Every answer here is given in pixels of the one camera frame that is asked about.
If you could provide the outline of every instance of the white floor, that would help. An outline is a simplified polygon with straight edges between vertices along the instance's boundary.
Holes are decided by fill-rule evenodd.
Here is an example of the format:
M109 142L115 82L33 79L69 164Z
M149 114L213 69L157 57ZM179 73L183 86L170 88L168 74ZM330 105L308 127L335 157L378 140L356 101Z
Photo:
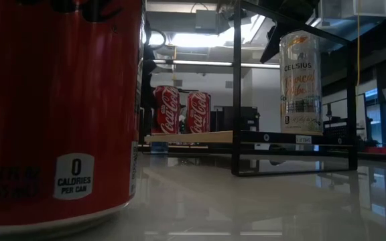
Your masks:
M386 240L386 163L273 177L232 176L226 159L140 155L138 166L125 210L58 240Z

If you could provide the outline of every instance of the coca-cola logo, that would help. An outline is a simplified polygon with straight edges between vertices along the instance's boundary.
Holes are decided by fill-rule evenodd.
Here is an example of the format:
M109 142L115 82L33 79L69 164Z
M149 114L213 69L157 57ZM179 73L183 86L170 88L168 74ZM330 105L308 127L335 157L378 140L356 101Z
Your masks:
M192 114L193 114L193 126L190 127L192 133L203 132L203 127L206 124L206 94L205 93L192 93Z
M44 0L16 0L16 2L21 5L35 5L42 1ZM50 0L50 6L58 13L74 13L75 11L81 11L83 18L86 21L100 23L113 18L123 10L121 7L118 7L108 14L102 14L112 1L113 0Z
M163 104L162 109L165 109L165 123L160 124L160 128L164 133L176 133L175 126L178 117L178 90L172 87L164 88L162 92Z

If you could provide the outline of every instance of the wooden board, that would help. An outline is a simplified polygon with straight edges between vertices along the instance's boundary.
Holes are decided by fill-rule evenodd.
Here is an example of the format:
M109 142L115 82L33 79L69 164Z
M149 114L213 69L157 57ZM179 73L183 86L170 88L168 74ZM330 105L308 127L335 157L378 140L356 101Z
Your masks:
M145 137L147 142L232 143L232 131L178 135L154 135Z

